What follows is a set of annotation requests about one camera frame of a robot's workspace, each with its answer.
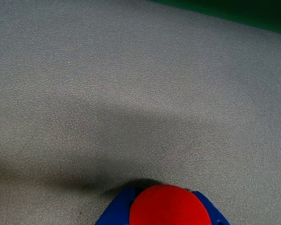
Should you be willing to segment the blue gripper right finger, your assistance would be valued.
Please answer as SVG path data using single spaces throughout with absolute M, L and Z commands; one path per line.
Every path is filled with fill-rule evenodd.
M 192 193 L 201 201 L 206 208 L 211 220 L 211 225 L 230 225 L 225 216 L 213 205 L 213 203 L 199 191 L 192 191 Z

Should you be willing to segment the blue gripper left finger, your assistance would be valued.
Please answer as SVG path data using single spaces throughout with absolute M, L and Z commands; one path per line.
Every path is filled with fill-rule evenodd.
M 129 225 L 130 208 L 137 195 L 135 187 L 121 190 L 106 207 L 95 225 Z

